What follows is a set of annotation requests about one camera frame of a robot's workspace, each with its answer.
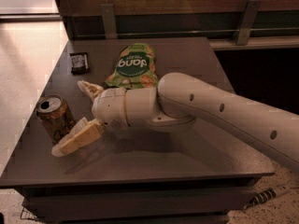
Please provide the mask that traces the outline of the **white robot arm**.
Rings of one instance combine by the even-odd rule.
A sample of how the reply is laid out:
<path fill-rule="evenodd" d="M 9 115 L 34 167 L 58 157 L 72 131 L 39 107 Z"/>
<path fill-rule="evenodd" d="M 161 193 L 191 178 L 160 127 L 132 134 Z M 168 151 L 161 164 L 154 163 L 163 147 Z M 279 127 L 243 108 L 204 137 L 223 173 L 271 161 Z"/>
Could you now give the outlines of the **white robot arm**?
<path fill-rule="evenodd" d="M 94 120 L 79 120 L 52 148 L 55 157 L 67 156 L 89 145 L 115 123 L 124 129 L 147 127 L 157 132 L 175 132 L 203 119 L 286 168 L 299 171 L 296 114 L 181 73 L 164 75 L 156 87 L 102 91 L 85 81 L 80 81 L 78 86 L 93 100 Z"/>

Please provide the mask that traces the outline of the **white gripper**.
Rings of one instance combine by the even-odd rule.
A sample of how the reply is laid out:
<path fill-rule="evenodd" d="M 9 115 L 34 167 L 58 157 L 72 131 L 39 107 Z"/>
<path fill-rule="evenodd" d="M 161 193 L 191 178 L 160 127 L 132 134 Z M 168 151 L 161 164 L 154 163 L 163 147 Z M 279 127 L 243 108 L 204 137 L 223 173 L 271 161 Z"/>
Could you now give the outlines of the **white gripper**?
<path fill-rule="evenodd" d="M 104 91 L 102 86 L 85 80 L 80 80 L 77 84 L 94 101 L 92 113 L 96 119 L 80 119 L 70 133 L 52 148 L 51 154 L 54 157 L 67 156 L 98 140 L 103 135 L 105 126 L 109 129 L 153 129 L 160 124 L 160 107 L 155 88 L 113 88 Z"/>

